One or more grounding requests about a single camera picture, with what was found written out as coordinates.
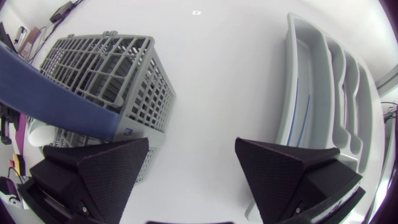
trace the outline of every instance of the blue strap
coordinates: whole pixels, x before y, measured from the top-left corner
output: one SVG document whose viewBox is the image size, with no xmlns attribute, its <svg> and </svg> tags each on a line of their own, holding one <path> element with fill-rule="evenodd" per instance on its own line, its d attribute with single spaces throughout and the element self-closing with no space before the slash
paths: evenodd
<svg viewBox="0 0 398 224">
<path fill-rule="evenodd" d="M 51 82 L 0 42 L 0 101 L 45 123 L 112 141 L 121 116 Z"/>
</svg>

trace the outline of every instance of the gray plastic basket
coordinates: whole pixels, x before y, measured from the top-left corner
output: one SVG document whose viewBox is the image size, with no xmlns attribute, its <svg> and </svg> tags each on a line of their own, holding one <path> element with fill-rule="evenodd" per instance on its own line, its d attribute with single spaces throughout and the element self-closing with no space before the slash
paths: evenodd
<svg viewBox="0 0 398 224">
<path fill-rule="evenodd" d="M 59 39 L 40 72 L 64 88 L 122 116 L 114 141 L 148 136 L 150 153 L 137 181 L 142 181 L 164 131 L 175 98 L 174 89 L 154 48 L 152 37 L 69 35 Z M 101 144 L 100 139 L 59 129 L 53 145 Z"/>
</svg>

